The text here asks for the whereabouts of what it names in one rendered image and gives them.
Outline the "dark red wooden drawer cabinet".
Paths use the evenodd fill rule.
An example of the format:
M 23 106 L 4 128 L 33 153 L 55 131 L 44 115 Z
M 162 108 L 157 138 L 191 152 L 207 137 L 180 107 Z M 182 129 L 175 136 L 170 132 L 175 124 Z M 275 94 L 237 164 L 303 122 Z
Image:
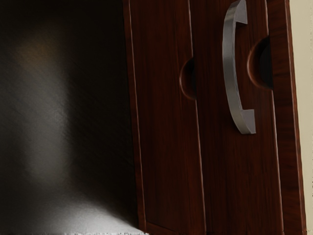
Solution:
M 309 235 L 290 0 L 123 0 L 139 228 Z

